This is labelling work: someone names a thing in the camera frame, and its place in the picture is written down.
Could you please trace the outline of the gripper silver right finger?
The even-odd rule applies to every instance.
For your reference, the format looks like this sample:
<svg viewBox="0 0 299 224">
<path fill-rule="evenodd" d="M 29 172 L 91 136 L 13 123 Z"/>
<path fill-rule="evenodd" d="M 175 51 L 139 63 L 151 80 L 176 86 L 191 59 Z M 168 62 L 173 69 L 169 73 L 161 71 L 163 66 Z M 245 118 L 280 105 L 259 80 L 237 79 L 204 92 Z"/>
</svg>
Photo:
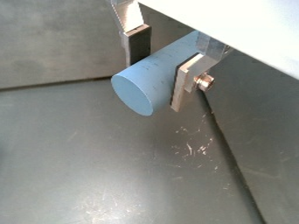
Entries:
<svg viewBox="0 0 299 224">
<path fill-rule="evenodd" d="M 177 66 L 172 90 L 171 107 L 179 112 L 183 98 L 195 89 L 203 92 L 211 89 L 215 79 L 209 70 L 231 54 L 233 49 L 204 33 L 197 34 L 197 52 Z"/>
</svg>

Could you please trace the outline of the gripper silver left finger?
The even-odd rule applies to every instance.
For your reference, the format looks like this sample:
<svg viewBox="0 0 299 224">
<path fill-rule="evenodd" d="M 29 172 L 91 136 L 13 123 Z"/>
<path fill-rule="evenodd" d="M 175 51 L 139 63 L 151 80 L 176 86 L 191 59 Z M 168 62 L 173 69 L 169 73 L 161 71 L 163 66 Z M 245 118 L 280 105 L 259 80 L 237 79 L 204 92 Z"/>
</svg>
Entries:
<svg viewBox="0 0 299 224">
<path fill-rule="evenodd" d="M 125 50 L 125 65 L 151 54 L 152 27 L 145 24 L 136 0 L 107 0 Z"/>
</svg>

